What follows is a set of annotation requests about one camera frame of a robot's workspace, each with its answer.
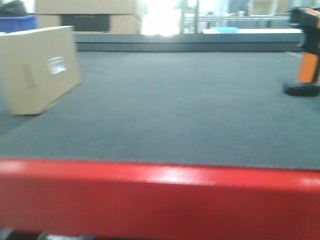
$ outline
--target blue plastic crate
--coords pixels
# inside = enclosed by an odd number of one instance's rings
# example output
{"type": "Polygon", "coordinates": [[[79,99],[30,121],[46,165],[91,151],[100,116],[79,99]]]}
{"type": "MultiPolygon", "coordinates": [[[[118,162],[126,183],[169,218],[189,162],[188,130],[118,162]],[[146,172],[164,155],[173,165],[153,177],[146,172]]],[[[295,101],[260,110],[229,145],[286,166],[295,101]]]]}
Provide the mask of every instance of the blue plastic crate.
{"type": "Polygon", "coordinates": [[[0,17],[0,32],[12,33],[37,28],[35,14],[17,17],[0,17]]]}

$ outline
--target cardboard box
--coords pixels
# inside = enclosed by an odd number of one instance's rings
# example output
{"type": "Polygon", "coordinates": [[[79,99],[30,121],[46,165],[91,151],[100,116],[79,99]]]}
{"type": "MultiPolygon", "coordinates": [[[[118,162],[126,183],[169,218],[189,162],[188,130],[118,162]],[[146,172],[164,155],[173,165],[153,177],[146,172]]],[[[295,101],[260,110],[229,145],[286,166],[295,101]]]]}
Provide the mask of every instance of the cardboard box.
{"type": "Polygon", "coordinates": [[[250,0],[249,16],[273,16],[278,9],[278,0],[250,0]]]}
{"type": "Polygon", "coordinates": [[[0,35],[0,68],[14,115],[37,115],[80,83],[71,26],[0,35]]]}
{"type": "MultiPolygon", "coordinates": [[[[38,15],[39,28],[56,27],[62,24],[61,15],[38,15]]],[[[76,31],[81,34],[140,34],[142,21],[133,15],[110,15],[108,32],[76,31]]]]}
{"type": "Polygon", "coordinates": [[[125,14],[143,19],[143,0],[37,0],[38,15],[125,14]]]}
{"type": "Polygon", "coordinates": [[[278,1],[278,13],[286,13],[289,11],[290,0],[280,0],[278,1]]]}

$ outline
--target black object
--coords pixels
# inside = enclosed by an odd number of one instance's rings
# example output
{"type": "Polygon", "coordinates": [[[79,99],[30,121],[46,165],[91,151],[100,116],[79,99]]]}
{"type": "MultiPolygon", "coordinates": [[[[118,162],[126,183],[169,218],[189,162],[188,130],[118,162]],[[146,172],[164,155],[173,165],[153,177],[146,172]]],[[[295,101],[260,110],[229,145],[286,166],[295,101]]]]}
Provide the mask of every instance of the black object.
{"type": "Polygon", "coordinates": [[[74,26],[76,32],[109,32],[109,14],[62,14],[62,26],[74,26]]]}
{"type": "Polygon", "coordinates": [[[305,7],[297,7],[291,11],[290,26],[302,29],[304,33],[299,47],[303,48],[306,53],[317,55],[318,60],[311,82],[283,85],[283,92],[290,96],[316,97],[320,94],[318,85],[320,74],[320,28],[318,27],[318,22],[320,18],[318,13],[314,9],[305,7]]]}
{"type": "Polygon", "coordinates": [[[27,15],[25,4],[20,0],[0,5],[0,17],[25,17],[27,15]]]}
{"type": "Polygon", "coordinates": [[[320,86],[316,83],[297,83],[297,84],[284,84],[283,92],[289,96],[297,97],[317,97],[320,94],[320,86]]]}

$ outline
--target red conveyor edge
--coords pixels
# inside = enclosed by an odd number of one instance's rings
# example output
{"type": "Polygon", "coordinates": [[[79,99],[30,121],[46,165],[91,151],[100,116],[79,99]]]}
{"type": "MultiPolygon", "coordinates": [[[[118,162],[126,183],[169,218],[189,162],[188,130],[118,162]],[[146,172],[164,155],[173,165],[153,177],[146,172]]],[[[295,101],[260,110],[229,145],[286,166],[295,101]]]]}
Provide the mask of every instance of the red conveyor edge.
{"type": "Polygon", "coordinates": [[[156,240],[319,240],[320,172],[0,159],[0,227],[156,240]]]}

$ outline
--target stacked cardboard box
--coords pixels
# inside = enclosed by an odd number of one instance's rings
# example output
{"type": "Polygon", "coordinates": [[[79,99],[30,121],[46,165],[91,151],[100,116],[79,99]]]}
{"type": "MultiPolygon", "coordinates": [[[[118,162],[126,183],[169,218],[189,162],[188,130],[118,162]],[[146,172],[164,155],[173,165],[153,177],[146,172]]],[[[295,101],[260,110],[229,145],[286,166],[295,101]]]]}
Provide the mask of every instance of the stacked cardboard box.
{"type": "Polygon", "coordinates": [[[76,33],[140,34],[143,0],[38,0],[39,28],[74,26],[76,33]]]}

